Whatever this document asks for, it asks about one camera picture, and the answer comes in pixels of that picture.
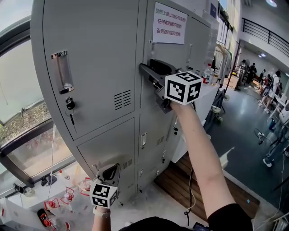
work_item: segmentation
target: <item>ceiling light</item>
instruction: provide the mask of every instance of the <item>ceiling light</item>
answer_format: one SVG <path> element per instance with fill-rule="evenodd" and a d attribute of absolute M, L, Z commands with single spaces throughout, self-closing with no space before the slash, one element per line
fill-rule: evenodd
<path fill-rule="evenodd" d="M 266 2 L 273 7 L 277 7 L 277 4 L 273 0 L 266 0 Z"/>

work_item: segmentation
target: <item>white paper sign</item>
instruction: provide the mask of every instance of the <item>white paper sign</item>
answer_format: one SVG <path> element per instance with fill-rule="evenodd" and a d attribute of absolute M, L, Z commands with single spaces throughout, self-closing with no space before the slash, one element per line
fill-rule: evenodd
<path fill-rule="evenodd" d="M 183 12 L 156 2 L 153 42 L 185 44 L 186 19 Z"/>

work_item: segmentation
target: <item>wooden platform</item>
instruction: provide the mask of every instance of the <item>wooden platform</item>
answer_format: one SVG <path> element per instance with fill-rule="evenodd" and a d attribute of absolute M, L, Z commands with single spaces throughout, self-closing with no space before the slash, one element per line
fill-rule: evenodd
<path fill-rule="evenodd" d="M 171 162 L 169 167 L 157 177 L 155 183 L 181 205 L 188 208 L 190 207 L 190 174 L 191 162 L 188 154 L 186 154 L 176 164 Z M 227 178 L 226 182 L 236 203 L 238 203 L 246 214 L 253 219 L 258 211 L 260 201 Z M 192 192 L 196 198 L 196 205 L 192 208 L 191 212 L 204 221 L 207 221 L 203 199 L 195 174 L 193 175 Z"/>

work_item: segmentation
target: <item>railing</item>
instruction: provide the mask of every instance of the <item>railing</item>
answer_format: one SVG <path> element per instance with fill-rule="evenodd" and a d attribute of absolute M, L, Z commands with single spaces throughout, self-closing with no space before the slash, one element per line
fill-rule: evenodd
<path fill-rule="evenodd" d="M 255 22 L 245 18 L 243 18 L 243 20 L 243 32 L 256 36 L 289 57 L 289 42 Z"/>

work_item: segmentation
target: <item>key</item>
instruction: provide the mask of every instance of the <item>key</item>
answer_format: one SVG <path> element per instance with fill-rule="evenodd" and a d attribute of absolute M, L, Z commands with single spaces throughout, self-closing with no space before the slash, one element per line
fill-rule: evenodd
<path fill-rule="evenodd" d="M 77 133 L 77 132 L 76 132 L 76 128 L 75 128 L 75 124 L 74 124 L 74 120 L 73 120 L 73 117 L 72 117 L 72 114 L 70 114 L 69 116 L 70 116 L 72 125 L 73 125 L 73 127 L 74 127 L 75 133 Z"/>

